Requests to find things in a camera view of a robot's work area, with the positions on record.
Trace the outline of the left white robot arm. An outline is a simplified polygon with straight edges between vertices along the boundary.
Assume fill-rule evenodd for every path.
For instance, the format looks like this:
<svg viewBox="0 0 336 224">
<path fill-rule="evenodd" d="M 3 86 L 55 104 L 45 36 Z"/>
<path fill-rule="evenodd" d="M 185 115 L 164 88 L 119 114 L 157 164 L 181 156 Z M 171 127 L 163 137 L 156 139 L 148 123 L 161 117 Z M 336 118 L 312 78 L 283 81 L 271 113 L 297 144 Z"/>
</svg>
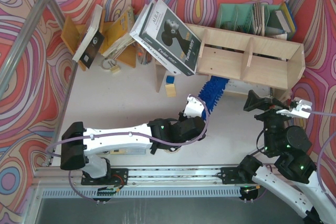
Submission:
<svg viewBox="0 0 336 224">
<path fill-rule="evenodd" d="M 205 137 L 205 122 L 193 118 L 155 119 L 149 123 L 124 129 L 97 130 L 85 128 L 82 122 L 73 123 L 61 139 L 62 170 L 82 170 L 93 179 L 107 178 L 110 165 L 99 153 L 121 148 L 174 151 L 192 140 Z"/>
</svg>

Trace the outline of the blue microfiber duster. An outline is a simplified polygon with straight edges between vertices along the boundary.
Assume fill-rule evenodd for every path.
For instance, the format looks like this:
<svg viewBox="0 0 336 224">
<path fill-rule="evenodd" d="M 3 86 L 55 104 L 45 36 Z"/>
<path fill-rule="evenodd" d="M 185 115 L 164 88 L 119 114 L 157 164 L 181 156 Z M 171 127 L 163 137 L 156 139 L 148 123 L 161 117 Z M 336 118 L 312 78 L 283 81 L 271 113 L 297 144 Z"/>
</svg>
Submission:
<svg viewBox="0 0 336 224">
<path fill-rule="evenodd" d="M 198 98 L 205 103 L 209 114 L 211 114 L 214 107 L 217 106 L 228 82 L 229 80 L 226 78 L 211 76 L 210 80 L 202 87 Z"/>
</svg>

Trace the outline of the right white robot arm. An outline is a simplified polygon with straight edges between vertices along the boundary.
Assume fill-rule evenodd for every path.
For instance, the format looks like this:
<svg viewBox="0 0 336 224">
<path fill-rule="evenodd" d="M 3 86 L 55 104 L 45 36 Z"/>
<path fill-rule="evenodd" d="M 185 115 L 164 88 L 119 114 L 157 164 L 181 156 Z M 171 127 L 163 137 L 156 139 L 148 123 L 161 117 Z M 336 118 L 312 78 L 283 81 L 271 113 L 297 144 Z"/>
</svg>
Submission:
<svg viewBox="0 0 336 224">
<path fill-rule="evenodd" d="M 285 126 L 291 118 L 307 119 L 315 114 L 312 103 L 294 98 L 285 105 L 276 98 L 261 98 L 250 90 L 244 111 L 254 109 L 263 111 L 254 116 L 264 124 L 263 154 L 277 158 L 276 169 L 293 185 L 278 179 L 252 155 L 246 155 L 240 162 L 238 176 L 246 183 L 255 182 L 265 187 L 287 203 L 305 223 L 335 223 L 335 197 L 321 178 L 321 158 L 314 162 L 308 155 L 312 144 L 302 127 Z"/>
</svg>

